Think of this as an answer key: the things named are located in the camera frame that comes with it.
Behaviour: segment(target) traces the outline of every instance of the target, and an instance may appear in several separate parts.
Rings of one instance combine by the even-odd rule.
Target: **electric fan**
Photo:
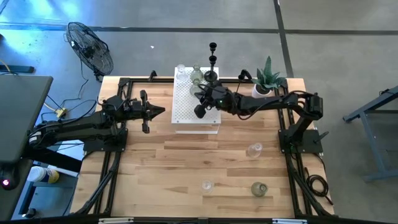
[[[113,61],[108,45],[100,40],[95,33],[80,22],[70,22],[66,36],[72,49],[80,60],[94,71],[95,78],[109,75],[113,70]]]

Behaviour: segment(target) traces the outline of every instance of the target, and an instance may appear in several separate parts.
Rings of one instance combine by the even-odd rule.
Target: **white pot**
[[[271,95],[273,92],[273,90],[269,90],[269,92],[267,94],[261,94],[256,90],[256,85],[254,85],[253,90],[251,92],[251,96],[254,98],[263,98],[263,97],[267,97],[269,95]]]

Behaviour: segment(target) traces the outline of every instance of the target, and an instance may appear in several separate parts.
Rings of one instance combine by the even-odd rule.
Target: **wooden tabletop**
[[[119,78],[104,77],[100,100],[116,94]],[[289,78],[288,84],[289,91],[305,90],[301,78]],[[232,91],[237,87],[225,86]],[[149,122],[150,134],[141,131],[141,120],[127,122],[129,137],[119,166],[112,216],[294,216],[286,162],[279,151],[276,110],[260,111],[247,121],[222,112],[218,134],[175,134],[171,124],[173,83],[136,83],[133,97],[139,98],[140,90],[147,92],[151,104],[166,111]],[[244,95],[250,95],[251,90],[249,84],[239,87]],[[246,155],[246,149],[255,142],[262,143],[263,151],[253,159]],[[97,187],[103,157],[103,152],[95,152],[83,161],[71,212],[81,208]],[[314,155],[303,154],[303,164],[309,173],[325,177],[322,163]],[[214,183],[211,193],[201,190],[204,180]],[[250,188],[257,181],[268,186],[265,197],[252,195]],[[103,208],[108,188],[104,192]],[[304,211],[302,192],[297,192]],[[317,199],[333,213],[325,198]]]

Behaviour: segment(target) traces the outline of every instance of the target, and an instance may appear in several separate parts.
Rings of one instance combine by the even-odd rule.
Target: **succulent plant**
[[[252,79],[252,82],[259,85],[263,90],[271,90],[278,88],[285,80],[284,77],[278,77],[280,72],[272,74],[271,72],[271,58],[267,57],[264,69],[257,69],[257,79]]]

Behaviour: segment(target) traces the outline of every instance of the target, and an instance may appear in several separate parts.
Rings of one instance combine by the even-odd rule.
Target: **gray floor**
[[[146,1],[9,0],[0,24],[65,25],[80,21],[90,26],[115,27],[211,27],[276,29],[271,0],[146,0]],[[398,2],[393,0],[280,0],[286,29],[398,30]],[[83,83],[80,61],[63,32],[0,30],[0,58],[8,64],[32,65],[37,75],[51,75],[50,96],[60,102],[74,98]],[[286,76],[278,34],[97,32],[108,43],[114,61],[111,75],[172,75],[179,63],[208,65],[208,43],[217,42],[217,66],[221,76],[236,76],[243,68],[255,73],[265,58],[273,70]],[[305,79],[309,92],[324,99],[325,115],[317,126],[330,134],[323,140],[331,197],[337,215],[347,218],[398,222],[398,179],[365,183],[362,176],[376,171],[362,124],[341,119],[379,91],[397,85],[398,36],[288,35],[295,77]],[[95,99],[100,84],[91,70],[83,100]],[[67,108],[81,101],[69,102]],[[71,114],[77,117],[91,105]],[[54,119],[50,114],[45,119]],[[64,194],[51,193],[52,198]],[[42,204],[38,193],[33,207],[43,216],[60,215],[67,197],[56,205]]]

